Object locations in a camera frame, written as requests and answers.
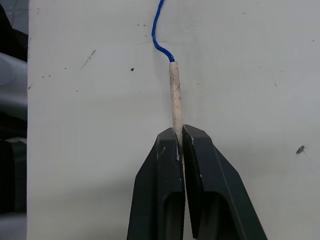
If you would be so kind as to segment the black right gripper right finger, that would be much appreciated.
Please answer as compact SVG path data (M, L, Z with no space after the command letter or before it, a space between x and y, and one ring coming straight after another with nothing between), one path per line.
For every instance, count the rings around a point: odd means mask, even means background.
M203 130L182 132L186 194L196 240L267 238L236 169Z

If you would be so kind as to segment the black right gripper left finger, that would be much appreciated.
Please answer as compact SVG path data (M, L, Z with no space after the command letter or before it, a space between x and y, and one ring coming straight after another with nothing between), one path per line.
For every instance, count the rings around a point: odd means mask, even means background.
M181 240L185 183L181 151L172 128L158 134L136 174L128 240Z

